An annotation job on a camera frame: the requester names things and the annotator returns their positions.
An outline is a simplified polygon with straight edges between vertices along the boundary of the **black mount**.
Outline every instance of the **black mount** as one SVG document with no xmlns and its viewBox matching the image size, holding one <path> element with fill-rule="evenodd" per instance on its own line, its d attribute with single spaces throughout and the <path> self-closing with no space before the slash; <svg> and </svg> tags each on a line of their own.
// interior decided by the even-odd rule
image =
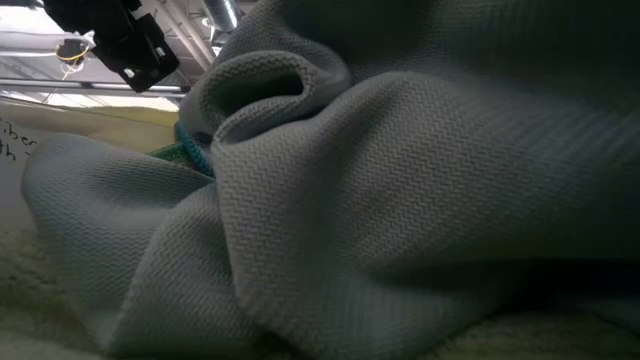
<svg viewBox="0 0 640 360">
<path fill-rule="evenodd" d="M 140 6 L 138 0 L 44 0 L 45 11 L 63 30 L 95 31 L 93 54 L 136 92 L 149 89 L 180 65 L 153 16 L 136 20 L 131 15 Z"/>
</svg>

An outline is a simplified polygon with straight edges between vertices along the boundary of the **fabric fold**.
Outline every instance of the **fabric fold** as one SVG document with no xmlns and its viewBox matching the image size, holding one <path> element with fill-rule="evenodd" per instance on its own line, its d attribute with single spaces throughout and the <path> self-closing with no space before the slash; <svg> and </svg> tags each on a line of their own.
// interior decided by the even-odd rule
<svg viewBox="0 0 640 360">
<path fill-rule="evenodd" d="M 640 258 L 637 11 L 403 4 L 259 3 L 181 104 L 215 181 L 39 147 L 24 195 L 107 353 L 413 358 L 534 288 L 640 331 L 635 282 L 551 281 Z"/>
</svg>

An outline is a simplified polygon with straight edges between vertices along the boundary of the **wire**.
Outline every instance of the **wire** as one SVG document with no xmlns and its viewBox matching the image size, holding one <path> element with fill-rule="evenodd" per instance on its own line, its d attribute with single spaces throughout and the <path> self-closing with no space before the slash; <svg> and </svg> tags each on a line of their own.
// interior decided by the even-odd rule
<svg viewBox="0 0 640 360">
<path fill-rule="evenodd" d="M 68 64 L 60 64 L 60 70 L 62 70 L 62 65 L 66 65 L 68 67 L 68 69 L 66 71 L 64 71 L 64 76 L 62 76 L 62 81 L 66 80 L 67 77 L 71 74 L 75 74 L 79 71 L 82 71 L 82 69 L 84 68 L 84 63 L 78 65 L 77 68 L 73 68 L 76 64 L 78 63 L 78 59 L 75 59 L 75 61 L 73 62 L 73 65 L 69 66 Z M 49 101 L 49 99 L 51 98 L 51 96 L 53 96 L 53 94 L 55 94 L 57 89 L 53 89 L 52 92 L 49 93 L 49 95 L 47 95 L 44 100 L 42 100 L 42 104 L 47 104 L 47 102 Z"/>
<path fill-rule="evenodd" d="M 85 48 L 84 48 L 84 51 L 83 51 L 82 53 L 80 53 L 80 54 L 78 54 L 78 55 L 75 55 L 75 56 L 72 56 L 72 57 L 70 57 L 70 58 L 63 58 L 63 57 L 61 57 L 60 55 L 57 55 L 57 53 L 58 53 L 58 49 L 59 49 L 59 48 L 60 48 L 60 45 L 58 45 L 58 46 L 56 47 L 56 56 L 58 57 L 58 59 L 60 59 L 60 60 L 62 60 L 62 61 L 72 61 L 72 60 L 76 60 L 76 61 L 77 61 L 78 59 L 80 59 L 81 57 L 83 57 L 83 56 L 84 56 L 84 55 L 89 51 L 89 47 L 87 46 L 87 47 L 85 47 Z"/>
</svg>

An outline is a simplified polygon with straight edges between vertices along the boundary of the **gray cloth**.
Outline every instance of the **gray cloth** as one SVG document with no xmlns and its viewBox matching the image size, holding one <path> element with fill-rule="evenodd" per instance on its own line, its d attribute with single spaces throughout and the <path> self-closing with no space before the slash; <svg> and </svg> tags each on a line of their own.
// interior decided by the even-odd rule
<svg viewBox="0 0 640 360">
<path fill-rule="evenodd" d="M 35 234 L 0 225 L 0 359 L 98 360 Z M 300 359 L 282 349 L 271 359 Z M 640 338 L 588 315 L 492 316 L 423 360 L 637 359 Z M 186 356 L 175 356 L 184 359 Z"/>
<path fill-rule="evenodd" d="M 60 135 L 24 194 L 116 357 L 411 358 L 523 299 L 640 330 L 638 7 L 261 2 L 181 106 L 215 180 Z"/>
</svg>

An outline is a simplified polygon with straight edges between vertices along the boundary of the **metal pole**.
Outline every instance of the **metal pole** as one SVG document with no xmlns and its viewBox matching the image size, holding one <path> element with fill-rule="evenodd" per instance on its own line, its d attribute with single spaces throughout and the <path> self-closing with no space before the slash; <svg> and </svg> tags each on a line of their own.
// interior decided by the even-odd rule
<svg viewBox="0 0 640 360">
<path fill-rule="evenodd" d="M 171 26 L 171 28 L 173 29 L 173 31 L 176 33 L 176 35 L 178 36 L 178 38 L 180 39 L 180 41 L 182 41 L 182 43 L 184 44 L 184 46 L 187 48 L 187 50 L 189 50 L 189 52 L 191 53 L 191 55 L 193 55 L 193 58 L 198 62 L 198 64 L 200 65 L 200 67 L 203 70 L 207 70 L 209 68 L 209 63 L 207 62 L 207 60 L 200 54 L 200 52 L 198 51 L 198 49 L 196 49 L 193 44 L 191 43 L 191 41 L 189 41 L 189 39 L 187 39 L 187 35 L 182 31 L 182 29 L 180 28 L 180 25 L 178 25 L 178 23 L 176 22 L 176 20 L 173 18 L 173 16 L 171 16 L 171 14 L 169 13 L 169 10 L 167 10 L 167 8 L 165 8 L 164 4 L 160 1 L 156 1 L 156 8 L 158 9 L 158 12 L 160 14 L 162 14 L 162 16 L 164 16 L 167 19 L 167 22 L 169 23 L 169 25 Z"/>
<path fill-rule="evenodd" d="M 108 95 L 108 96 L 138 96 L 138 97 L 169 97 L 183 98 L 189 92 L 189 87 L 156 85 L 143 93 L 136 93 L 127 84 L 93 83 L 82 81 L 58 80 L 27 80 L 0 78 L 0 89 L 19 92 L 49 92 L 57 89 L 60 94 Z"/>
<path fill-rule="evenodd" d="M 202 51 L 204 57 L 206 57 L 209 61 L 209 64 L 212 64 L 213 60 L 215 59 L 215 55 L 213 54 L 211 45 L 207 45 L 202 40 L 202 37 L 198 30 L 193 27 L 193 24 L 191 24 L 191 21 L 189 20 L 189 18 L 187 18 L 187 15 L 184 13 L 184 11 L 182 11 L 180 5 L 178 5 L 175 0 L 165 0 L 165 2 L 167 5 L 169 5 L 169 10 L 171 11 L 171 13 L 176 16 L 176 20 L 181 22 L 182 25 L 184 25 L 185 29 L 187 29 L 187 32 L 189 33 L 189 35 L 191 35 L 193 42 L 195 42 L 196 46 L 198 46 L 200 51 Z"/>
<path fill-rule="evenodd" d="M 15 67 L 12 66 L 11 64 L 5 63 L 4 61 L 6 61 L 7 59 L 11 60 L 11 62 L 13 62 Z M 32 74 L 36 74 L 36 75 L 45 77 L 45 78 L 50 79 L 50 80 L 57 80 L 53 76 L 43 72 L 42 70 L 36 68 L 35 66 L 29 65 L 29 64 L 23 62 L 22 60 L 20 60 L 18 58 L 5 58 L 3 61 L 0 61 L 0 67 L 4 67 L 8 71 L 10 71 L 10 72 L 22 77 L 22 78 L 25 78 L 25 79 L 34 79 L 33 75 L 30 75 L 30 74 L 27 74 L 26 72 L 24 72 L 24 70 L 26 69 L 26 70 L 30 71 Z M 40 101 L 44 101 L 45 99 L 47 99 L 47 96 L 40 97 L 39 95 L 35 95 L 35 94 L 31 94 L 29 96 L 38 98 L 38 99 L 40 99 Z M 65 95 L 61 95 L 61 96 L 63 96 L 65 99 L 67 99 L 69 101 L 72 101 L 72 102 L 74 102 L 76 104 L 79 104 L 76 100 L 72 99 L 69 96 L 65 96 Z M 85 97 L 88 98 L 88 99 L 91 99 L 92 101 L 95 101 L 98 105 L 101 105 L 101 106 L 107 106 L 108 105 L 107 103 L 105 103 L 104 101 L 100 100 L 99 98 L 96 98 L 95 96 L 86 95 Z"/>
<path fill-rule="evenodd" d="M 242 12 L 235 0 L 201 0 L 216 31 L 229 32 L 238 26 Z"/>
<path fill-rule="evenodd" d="M 0 48 L 0 56 L 8 56 L 8 57 L 47 57 L 47 56 L 56 56 L 54 52 L 42 52 L 42 51 L 33 51 L 33 50 L 4 50 Z"/>
</svg>

